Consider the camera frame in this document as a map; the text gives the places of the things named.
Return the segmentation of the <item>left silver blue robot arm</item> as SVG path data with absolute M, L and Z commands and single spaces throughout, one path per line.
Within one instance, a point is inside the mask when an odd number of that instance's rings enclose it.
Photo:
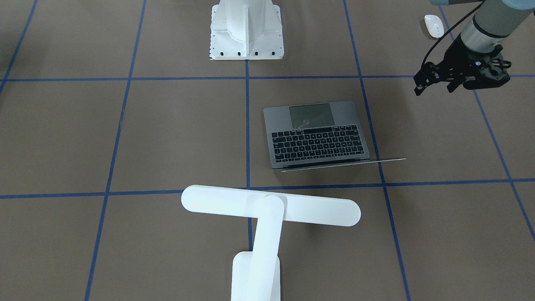
M 459 86 L 469 90 L 503 86 L 510 80 L 511 63 L 501 55 L 502 44 L 533 11 L 533 0 L 480 0 L 442 61 L 422 64 L 424 82 L 447 82 L 450 93 Z

